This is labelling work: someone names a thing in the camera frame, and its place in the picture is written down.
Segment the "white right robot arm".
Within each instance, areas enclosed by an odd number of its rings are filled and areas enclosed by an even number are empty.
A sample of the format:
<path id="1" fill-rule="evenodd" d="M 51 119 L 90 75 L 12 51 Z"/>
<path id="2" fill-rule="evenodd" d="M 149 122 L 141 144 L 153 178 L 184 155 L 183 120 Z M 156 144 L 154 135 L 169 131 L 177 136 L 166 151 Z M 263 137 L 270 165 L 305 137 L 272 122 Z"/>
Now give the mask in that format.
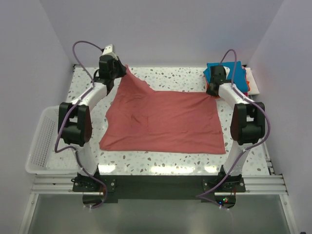
<path id="1" fill-rule="evenodd" d="M 265 112 L 262 102 L 254 102 L 244 95 L 228 79 L 230 68 L 223 65 L 209 66 L 206 71 L 208 88 L 206 93 L 224 99 L 232 108 L 230 133 L 232 147 L 222 168 L 225 175 L 217 179 L 220 190 L 227 192 L 234 186 L 232 176 L 242 174 L 249 151 L 259 145 L 265 135 Z"/>

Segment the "salmon pink t shirt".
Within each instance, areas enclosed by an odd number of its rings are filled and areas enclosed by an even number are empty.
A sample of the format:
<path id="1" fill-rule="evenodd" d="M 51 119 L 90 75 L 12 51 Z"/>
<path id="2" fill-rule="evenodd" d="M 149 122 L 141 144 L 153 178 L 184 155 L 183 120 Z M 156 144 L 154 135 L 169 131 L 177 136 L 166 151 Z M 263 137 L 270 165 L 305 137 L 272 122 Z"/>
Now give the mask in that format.
<path id="1" fill-rule="evenodd" d="M 105 151 L 226 152 L 216 99 L 205 92 L 156 91 L 130 70 L 106 112 Z"/>

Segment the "blue t shirt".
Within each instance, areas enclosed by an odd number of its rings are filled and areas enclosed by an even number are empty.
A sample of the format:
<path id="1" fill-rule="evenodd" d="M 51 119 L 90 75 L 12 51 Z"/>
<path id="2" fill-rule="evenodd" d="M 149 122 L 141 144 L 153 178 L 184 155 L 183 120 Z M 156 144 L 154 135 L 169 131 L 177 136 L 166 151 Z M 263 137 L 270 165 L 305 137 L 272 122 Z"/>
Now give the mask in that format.
<path id="1" fill-rule="evenodd" d="M 207 68 L 203 71 L 203 74 L 206 78 L 207 83 L 210 81 L 210 67 L 219 65 L 219 62 L 217 63 L 207 63 Z M 229 77 L 227 79 L 231 80 L 232 74 L 234 71 L 234 61 L 232 62 L 223 62 L 222 66 L 226 66 L 230 68 Z M 234 82 L 238 84 L 239 82 L 246 81 L 246 71 L 244 67 L 241 65 L 241 61 L 236 62 L 236 69 L 234 73 Z"/>

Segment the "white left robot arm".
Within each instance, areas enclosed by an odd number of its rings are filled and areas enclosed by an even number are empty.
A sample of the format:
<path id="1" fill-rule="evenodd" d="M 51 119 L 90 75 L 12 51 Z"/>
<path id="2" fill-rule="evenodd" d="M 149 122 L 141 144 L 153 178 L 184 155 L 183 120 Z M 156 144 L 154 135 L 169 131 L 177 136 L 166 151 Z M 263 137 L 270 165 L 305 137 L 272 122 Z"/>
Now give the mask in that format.
<path id="1" fill-rule="evenodd" d="M 104 52 L 99 58 L 98 76 L 94 76 L 94 83 L 90 88 L 73 102 L 59 105 L 58 136 L 54 152 L 73 150 L 78 172 L 87 176 L 83 184 L 89 191 L 96 191 L 101 186 L 101 179 L 94 175 L 98 166 L 89 144 L 93 129 L 91 111 L 110 93 L 114 80 L 125 75 L 126 67 L 119 57 L 114 52 Z"/>

